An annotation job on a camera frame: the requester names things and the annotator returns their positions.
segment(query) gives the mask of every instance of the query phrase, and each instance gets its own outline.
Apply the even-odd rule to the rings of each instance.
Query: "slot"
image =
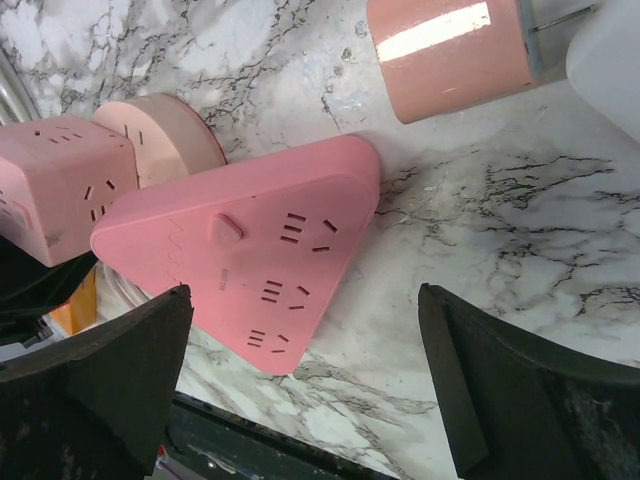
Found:
[[[288,218],[293,218],[294,220],[300,220],[301,222],[306,222],[307,217],[303,217],[302,215],[296,215],[295,213],[290,213],[287,215]]]
[[[333,223],[331,223],[329,220],[325,220],[322,223],[324,224],[325,227],[327,227],[333,233],[336,233],[338,231],[338,228]]]
[[[291,225],[285,225],[285,230],[289,230],[290,232],[302,233],[302,229],[298,227],[292,227]]]

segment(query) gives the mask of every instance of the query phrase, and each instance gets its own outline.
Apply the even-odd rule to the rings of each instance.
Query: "marble surface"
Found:
[[[44,115],[162,91],[201,113],[230,161],[340,133],[372,141],[378,213],[299,368],[269,377],[194,329],[178,389],[385,473],[453,479],[420,284],[640,366],[640,146],[564,81],[399,124],[365,3],[4,0],[0,40]],[[547,61],[571,28],[542,39]]]

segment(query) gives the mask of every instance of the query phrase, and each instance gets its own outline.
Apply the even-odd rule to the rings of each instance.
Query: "metal rod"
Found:
[[[545,23],[545,24],[540,25],[538,27],[534,27],[534,28],[531,29],[531,31],[534,32],[534,33],[537,33],[537,32],[540,32],[542,30],[545,30],[547,28],[555,27],[559,23],[568,22],[569,20],[573,20],[574,18],[581,17],[582,15],[587,15],[589,13],[593,13],[593,12],[596,11],[596,8],[597,8],[596,5],[591,5],[589,7],[582,8],[580,10],[577,10],[577,11],[573,12],[573,13],[565,15],[564,17],[556,18],[555,20],[552,20],[552,21],[550,21],[548,23]]]

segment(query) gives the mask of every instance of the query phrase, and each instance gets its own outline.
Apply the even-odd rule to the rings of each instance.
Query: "pink toy block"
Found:
[[[46,266],[88,252],[116,196],[137,188],[131,142],[88,120],[0,128],[0,235]]]
[[[91,246],[154,295],[188,284],[196,326],[285,375],[373,216],[379,169],[354,136],[235,163],[118,198]]]

